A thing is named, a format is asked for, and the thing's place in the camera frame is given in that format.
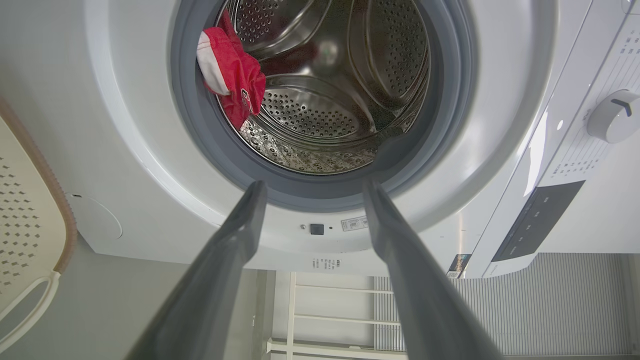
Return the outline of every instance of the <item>sticker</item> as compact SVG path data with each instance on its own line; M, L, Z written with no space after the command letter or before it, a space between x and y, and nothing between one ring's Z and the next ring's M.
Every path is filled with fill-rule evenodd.
M458 254L453 258L453 262L449 267L449 271L447 272L447 277L450 279L457 279L464 271L469 259L471 258L471 254Z
M313 259L312 268L314 270L335 270L340 267L339 259Z
M369 227L367 217L350 218L342 221L342 231L365 229Z

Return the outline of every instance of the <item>front-loading washing machine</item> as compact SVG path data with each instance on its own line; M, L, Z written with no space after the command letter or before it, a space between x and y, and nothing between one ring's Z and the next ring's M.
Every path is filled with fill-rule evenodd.
M94 251L188 263L264 180L268 208L247 266L384 275L362 200L373 178L452 277L490 266L485 253L504 235L481 238L545 109L565 96L559 80L567 69L593 79L629 11L587 0L2 7L0 94ZM241 129L196 62L200 32L224 9L267 77L260 114ZM581 37L597 43L598 65L569 66L589 51ZM477 256L481 243L492 250Z

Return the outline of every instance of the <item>white appliance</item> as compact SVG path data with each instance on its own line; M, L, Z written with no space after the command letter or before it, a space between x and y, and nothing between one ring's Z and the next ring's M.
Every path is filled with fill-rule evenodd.
M184 12L202 3L1 5L0 95L45 154L98 253L189 263L242 195L238 182L251 180L232 181L212 165L175 95L176 34L192 25L180 23ZM508 235L531 194L541 193L536 187L585 180L612 147L584 126L602 99L638 90L638 7L626 0L447 6L458 28L438 28L443 52L457 56L456 76L468 79L457 89L464 107L451 106L461 125L438 161L411 181L395 179L405 186L391 195L449 276L505 274L526 267L546 236L512 252ZM554 174L565 165L569 175ZM287 194L271 194L249 267L386 275L357 195L338 211L304 196L291 201L308 200L299 210ZM311 224L324 225L324 234L311 234Z

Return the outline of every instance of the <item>red and white garment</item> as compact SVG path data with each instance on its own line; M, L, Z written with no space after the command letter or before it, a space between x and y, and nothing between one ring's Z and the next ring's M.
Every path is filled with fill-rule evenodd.
M201 32L196 57L206 87L220 95L222 108L236 129L250 114L260 112L266 78L258 61L243 50L227 10L218 27Z

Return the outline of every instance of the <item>washing machine control labels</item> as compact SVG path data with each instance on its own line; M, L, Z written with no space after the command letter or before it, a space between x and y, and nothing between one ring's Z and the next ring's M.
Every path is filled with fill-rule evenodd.
M342 221L342 231L365 229L369 227L367 217L350 218Z
M458 254L453 258L453 262L449 267L449 271L447 271L447 277L449 279L457 279L462 274L462 271L465 270L469 259L471 258L471 254Z
M537 187L511 226L492 261L536 252L578 193L584 181Z
M312 268L314 270L336 270L340 267L340 263L342 261L340 259L319 259L314 258L312 260Z
M598 169L598 162L606 157L610 145L590 135L588 124L602 120L593 118L601 117L597 110L601 106L598 105L608 104L610 95L619 90L627 90L630 94L640 92L640 15L629 15L622 25L596 79L589 84L589 92L575 120L540 180L540 186L587 180Z

